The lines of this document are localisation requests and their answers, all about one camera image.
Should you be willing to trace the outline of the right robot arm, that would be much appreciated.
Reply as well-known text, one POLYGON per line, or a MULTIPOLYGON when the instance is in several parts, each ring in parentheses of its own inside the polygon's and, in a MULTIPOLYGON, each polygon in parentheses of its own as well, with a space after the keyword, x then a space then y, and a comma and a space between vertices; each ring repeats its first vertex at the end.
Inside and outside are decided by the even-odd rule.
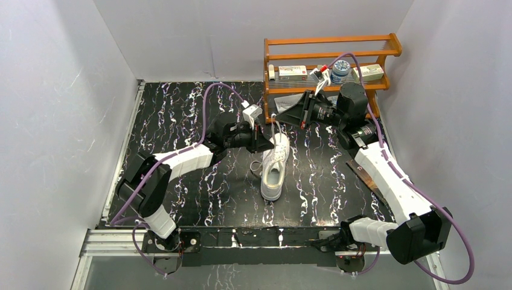
POLYGON ((445 248, 452 224, 425 198, 407 185, 407 177, 392 164, 388 148, 376 140, 378 125, 365 118, 368 99, 360 84, 341 86, 336 104, 323 91, 304 91, 301 99, 277 114, 281 123, 301 129, 311 123, 336 128, 341 146, 353 150, 355 162, 363 168, 391 208, 394 222, 355 216, 341 222, 341 245, 356 250, 370 243, 390 251, 405 265, 445 248))

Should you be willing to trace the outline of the white shoelace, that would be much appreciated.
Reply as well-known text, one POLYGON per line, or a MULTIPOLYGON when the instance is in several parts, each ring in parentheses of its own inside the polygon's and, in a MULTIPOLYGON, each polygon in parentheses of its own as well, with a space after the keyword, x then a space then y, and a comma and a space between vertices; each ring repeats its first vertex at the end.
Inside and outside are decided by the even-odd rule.
MULTIPOLYGON (((281 125, 279 123, 279 121, 277 121, 275 118, 277 117, 277 114, 276 113, 271 113, 270 115, 274 121, 272 122, 271 124, 271 133, 272 133, 272 141, 274 143, 274 145, 276 146, 277 145, 277 141, 276 141, 276 133, 275 133, 275 126, 277 126, 278 130, 279 130, 279 133, 282 134, 283 131, 282 131, 282 128, 281 128, 281 125)), ((263 157, 262 161, 258 161, 258 160, 255 160, 253 162, 251 162, 251 164, 249 165, 249 169, 251 171, 251 173, 253 175, 256 175, 257 174, 257 170, 259 170, 261 167, 262 167, 262 164, 263 164, 263 161, 265 160, 265 157, 263 157), (257 163, 258 166, 256 168, 252 168, 252 166, 257 163)))

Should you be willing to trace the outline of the white sneaker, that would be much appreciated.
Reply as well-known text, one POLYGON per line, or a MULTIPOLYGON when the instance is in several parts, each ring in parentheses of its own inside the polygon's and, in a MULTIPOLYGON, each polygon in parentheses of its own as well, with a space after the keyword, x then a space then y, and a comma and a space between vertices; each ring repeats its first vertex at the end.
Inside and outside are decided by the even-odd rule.
POLYGON ((290 141, 286 134, 276 134, 277 145, 263 152, 261 195, 268 201, 276 201, 282 192, 286 175, 286 163, 290 153, 290 141))

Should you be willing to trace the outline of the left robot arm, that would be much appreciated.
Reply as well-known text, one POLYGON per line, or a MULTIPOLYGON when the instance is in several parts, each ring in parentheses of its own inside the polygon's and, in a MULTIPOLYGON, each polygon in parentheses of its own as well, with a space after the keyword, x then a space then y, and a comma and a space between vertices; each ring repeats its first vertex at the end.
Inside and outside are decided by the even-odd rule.
POLYGON ((157 235, 157 244, 165 251, 174 251, 181 241, 176 222, 163 206, 171 180, 216 165, 227 149, 243 147, 257 153, 274 148, 256 121, 237 121, 231 113, 216 116, 204 134, 197 144, 162 156, 138 153, 116 186, 116 195, 157 235))

